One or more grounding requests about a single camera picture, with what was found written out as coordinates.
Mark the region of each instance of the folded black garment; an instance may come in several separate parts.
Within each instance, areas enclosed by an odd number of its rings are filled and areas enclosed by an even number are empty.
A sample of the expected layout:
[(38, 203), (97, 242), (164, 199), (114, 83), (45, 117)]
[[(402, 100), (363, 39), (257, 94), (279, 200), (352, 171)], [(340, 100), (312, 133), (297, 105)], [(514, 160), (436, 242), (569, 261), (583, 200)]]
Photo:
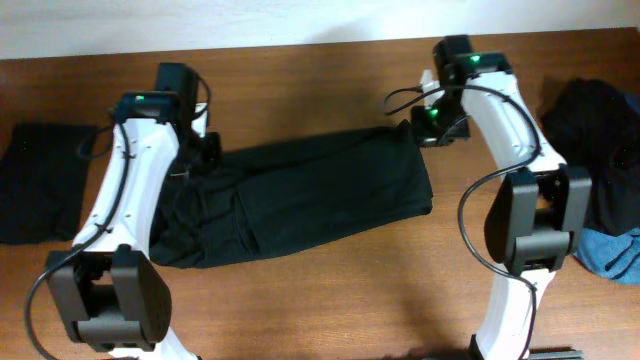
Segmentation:
[[(93, 126), (20, 124), (0, 161), (0, 242), (69, 240), (78, 231), (88, 163), (76, 147)], [(93, 145), (93, 139), (86, 142)]]
[(411, 126), (225, 154), (221, 169), (163, 185), (151, 260), (206, 268), (289, 255), (432, 209)]
[(585, 227), (620, 236), (640, 227), (640, 115), (599, 80), (575, 80), (542, 118), (549, 143), (592, 178)]

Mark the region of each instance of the black fabric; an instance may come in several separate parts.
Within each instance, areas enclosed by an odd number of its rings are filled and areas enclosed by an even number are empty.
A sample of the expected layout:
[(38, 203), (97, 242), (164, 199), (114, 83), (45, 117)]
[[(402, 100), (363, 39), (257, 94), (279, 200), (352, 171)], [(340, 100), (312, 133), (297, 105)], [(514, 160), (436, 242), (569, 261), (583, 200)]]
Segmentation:
[[(0, 162), (0, 242), (69, 240), (78, 231), (88, 164), (76, 157), (91, 126), (20, 124)], [(93, 139), (87, 146), (93, 145)]]
[(640, 226), (640, 116), (614, 87), (575, 80), (542, 117), (549, 143), (593, 181), (585, 227), (620, 236)]
[(292, 254), (431, 212), (411, 126), (225, 154), (222, 169), (165, 181), (151, 260), (205, 268)]

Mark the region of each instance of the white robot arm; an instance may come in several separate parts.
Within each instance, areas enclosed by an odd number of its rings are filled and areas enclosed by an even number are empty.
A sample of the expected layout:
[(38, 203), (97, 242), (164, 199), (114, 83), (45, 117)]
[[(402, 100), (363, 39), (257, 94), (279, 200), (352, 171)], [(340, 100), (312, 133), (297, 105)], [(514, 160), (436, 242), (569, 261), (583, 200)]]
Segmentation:
[[(562, 265), (562, 259), (573, 252), (580, 240), (591, 181), (586, 170), (568, 169), (564, 158), (551, 147), (535, 122), (527, 124), (512, 104), (494, 94), (472, 89), (496, 90), (533, 119), (502, 54), (474, 53), (466, 36), (451, 36), (436, 46), (434, 57), (444, 84), (433, 80), (431, 71), (424, 71), (422, 92), (432, 94), (424, 97), (424, 108), (412, 110), (414, 128), (418, 132), (422, 130), (422, 134), (418, 134), (423, 137), (419, 143), (450, 144), (453, 138), (441, 138), (451, 134), (446, 124), (457, 126), (466, 121), (468, 114), (480, 128), (499, 169), (531, 159), (536, 145), (540, 147), (539, 155), (524, 167), (526, 173), (513, 174), (509, 181), (503, 182), (485, 223), (485, 241), (498, 262), (497, 269), (528, 280), (535, 286), (536, 296), (531, 296), (525, 283), (496, 274), (485, 320), (472, 338), (470, 349), (474, 359), (518, 359), (521, 354), (526, 358), (532, 314), (555, 271)], [(470, 89), (438, 91), (442, 85), (445, 90), (447, 85), (464, 85)], [(538, 144), (531, 126), (537, 133)], [(466, 131), (462, 137), (468, 137), (468, 128)], [(541, 195), (550, 198), (550, 208), (536, 209)], [(536, 354), (535, 358), (560, 356), (579, 359), (581, 353)]]

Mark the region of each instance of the black pants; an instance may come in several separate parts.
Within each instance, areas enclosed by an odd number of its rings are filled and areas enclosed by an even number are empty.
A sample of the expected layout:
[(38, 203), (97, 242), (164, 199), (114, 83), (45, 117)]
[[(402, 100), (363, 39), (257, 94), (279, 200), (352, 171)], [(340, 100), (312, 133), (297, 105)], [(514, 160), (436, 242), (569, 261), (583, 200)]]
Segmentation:
[(205, 268), (288, 255), (428, 214), (431, 198), (406, 121), (242, 150), (186, 184), (168, 178), (151, 260)]

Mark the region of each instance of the wire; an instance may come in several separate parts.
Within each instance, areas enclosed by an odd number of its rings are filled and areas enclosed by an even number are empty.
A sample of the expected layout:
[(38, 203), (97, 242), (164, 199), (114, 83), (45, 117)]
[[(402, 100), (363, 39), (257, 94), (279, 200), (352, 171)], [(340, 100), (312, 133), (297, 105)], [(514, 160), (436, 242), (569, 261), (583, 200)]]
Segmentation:
[[(393, 94), (397, 94), (398, 92), (401, 92), (400, 90), (405, 90), (405, 89), (399, 89), (396, 90), (392, 93), (390, 93), (386, 98), (385, 98), (385, 102), (386, 100), (388, 100)], [(535, 147), (533, 150), (533, 153), (531, 154), (531, 157), (529, 157), (527, 160), (522, 161), (518, 164), (515, 165), (511, 165), (508, 166), (504, 169), (495, 171), (489, 175), (486, 175), (480, 179), (478, 179), (476, 182), (474, 182), (473, 184), (471, 184), (471, 186), (469, 186), (469, 188), (464, 192), (464, 194), (462, 195), (462, 198), (460, 199), (460, 203), (458, 204), (458, 227), (460, 228), (460, 234), (462, 235), (462, 240), (464, 240), (465, 245), (467, 246), (467, 249), (469, 249), (469, 252), (471, 252), (471, 255), (473, 255), (473, 257), (476, 258), (476, 260), (478, 260), (478, 262), (480, 262), (484, 267), (486, 267), (487, 269), (491, 270), (492, 272), (504, 276), (508, 279), (512, 279), (512, 280), (517, 280), (520, 281), (521, 283), (523, 283), (528, 289), (529, 289), (529, 293), (531, 294), (531, 321), (529, 323), (529, 331), (527, 334), (527, 340), (525, 342), (524, 348), (522, 349), (522, 353), (519, 356), (519, 359), (523, 359), (524, 356), (527, 353), (527, 350), (529, 349), (529, 346), (531, 345), (531, 338), (533, 336), (533, 328), (534, 328), (534, 323), (535, 323), (535, 319), (536, 319), (536, 315), (537, 315), (537, 295), (536, 295), (536, 287), (535, 285), (533, 285), (529, 280), (521, 277), (521, 276), (516, 276), (516, 275), (511, 275), (508, 272), (497, 268), (496, 266), (490, 264), (487, 260), (485, 260), (480, 253), (478, 253), (478, 251), (475, 249), (475, 247), (473, 246), (473, 244), (471, 243), (471, 240), (469, 239), (469, 235), (467, 234), (465, 225), (464, 225), (464, 205), (467, 202), (467, 199), (469, 198), (469, 196), (471, 196), (471, 194), (476, 191), (480, 186), (484, 185), (485, 183), (496, 179), (502, 175), (508, 174), (510, 172), (516, 171), (518, 169), (522, 169), (526, 166), (528, 166), (529, 164), (531, 164), (532, 162), (534, 162), (536, 160), (536, 158), (538, 157), (538, 155), (540, 155), (540, 153), (542, 152), (542, 146), (540, 145), (540, 136), (538, 135), (538, 131), (536, 129), (536, 125), (535, 122), (533, 121), (533, 119), (531, 119), (531, 117), (529, 116), (529, 114), (527, 114), (527, 111), (524, 110), (522, 108), (522, 106), (520, 106), (517, 102), (515, 102), (513, 99), (511, 99), (511, 97), (509, 97), (508, 95), (505, 95), (503, 93), (501, 93), (500, 91), (488, 88), (488, 87), (484, 87), (484, 86), (477, 86), (477, 85), (442, 85), (439, 88), (433, 89), (433, 90), (429, 90), (425, 93), (423, 93), (422, 95), (416, 97), (415, 99), (407, 102), (406, 104), (385, 112), (385, 115), (393, 115), (397, 112), (400, 112), (406, 108), (408, 108), (409, 106), (417, 103), (418, 101), (426, 98), (429, 95), (435, 94), (439, 91), (451, 91), (451, 90), (474, 90), (474, 91), (482, 91), (482, 92), (486, 92), (492, 95), (495, 95), (497, 97), (499, 97), (500, 99), (502, 99), (503, 101), (509, 103), (511, 106), (513, 106), (513, 108), (520, 114), (520, 116), (522, 116), (522, 119), (527, 123), (527, 126), (529, 127), (529, 129), (531, 130), (531, 134), (533, 135), (533, 139), (534, 139), (534, 143), (535, 143)]]
[(402, 93), (402, 92), (417, 92), (417, 93), (421, 93), (421, 92), (422, 92), (422, 86), (413, 86), (413, 87), (410, 87), (410, 88), (402, 88), (402, 89), (397, 89), (397, 90), (393, 90), (392, 92), (390, 92), (390, 93), (389, 93), (389, 95), (387, 95), (387, 96), (384, 98), (384, 100), (382, 101), (382, 112), (383, 112), (385, 115), (387, 115), (387, 116), (388, 116), (388, 115), (393, 115), (393, 114), (395, 114), (395, 113), (391, 113), (391, 114), (386, 113), (386, 112), (384, 111), (384, 109), (387, 107), (387, 101), (389, 101), (389, 99), (391, 99), (391, 97), (392, 97), (393, 95), (396, 95), (396, 94), (399, 94), (399, 93)]
[(91, 133), (89, 133), (87, 136), (85, 136), (82, 141), (80, 141), (80, 144), (78, 144), (78, 147), (76, 148), (76, 156), (82, 160), (85, 161), (91, 161), (91, 160), (95, 160), (101, 156), (104, 156), (106, 153), (109, 152), (109, 150), (111, 150), (111, 145), (113, 145), (113, 135), (111, 136), (111, 139), (109, 140), (109, 144), (107, 144), (104, 147), (104, 150), (102, 150), (101, 152), (93, 155), (90, 153), (91, 149), (87, 150), (87, 143), (89, 142), (90, 139), (98, 136), (99, 134), (107, 131), (107, 130), (111, 130), (113, 129), (113, 125), (109, 125), (109, 126), (105, 126), (103, 128), (100, 129), (96, 129), (94, 131), (92, 131)]
[(131, 159), (131, 152), (129, 148), (129, 138), (127, 136), (127, 132), (121, 123), (118, 123), (118, 128), (120, 129), (120, 132), (122, 133), (122, 137), (124, 139), (124, 148), (125, 148), (123, 153), (124, 167), (122, 169), (122, 176), (120, 177), (120, 184), (118, 185), (116, 197), (113, 200), (113, 205), (111, 205), (111, 210), (109, 210), (109, 213), (107, 214), (107, 217), (105, 218), (104, 223), (95, 224), (98, 230), (96, 230), (96, 233), (93, 234), (91, 238), (89, 238), (87, 241), (82, 243), (82, 245), (78, 246), (71, 254), (69, 254), (67, 257), (62, 259), (60, 262), (47, 268), (33, 283), (31, 290), (29, 290), (29, 293), (27, 294), (27, 301), (25, 302), (25, 305), (24, 305), (24, 324), (27, 328), (27, 335), (29, 336), (29, 340), (31, 340), (31, 343), (36, 348), (38, 353), (40, 353), (40, 355), (42, 355), (42, 357), (44, 357), (47, 360), (57, 360), (57, 359), (42, 346), (40, 341), (38, 341), (36, 333), (33, 329), (33, 319), (31, 318), (31, 305), (33, 303), (33, 298), (36, 294), (36, 291), (40, 287), (40, 285), (42, 285), (42, 283), (45, 280), (49, 279), (49, 277), (54, 272), (62, 268), (71, 260), (75, 259), (81, 252), (86, 250), (89, 246), (93, 245), (93, 243), (95, 243), (98, 239), (100, 239), (102, 234), (104, 234), (107, 231), (107, 227), (113, 220), (113, 217), (115, 216), (116, 211), (118, 210), (118, 205), (120, 204), (120, 200), (122, 199), (122, 195), (124, 193), (124, 188), (127, 182), (127, 176), (129, 174), (129, 161)]

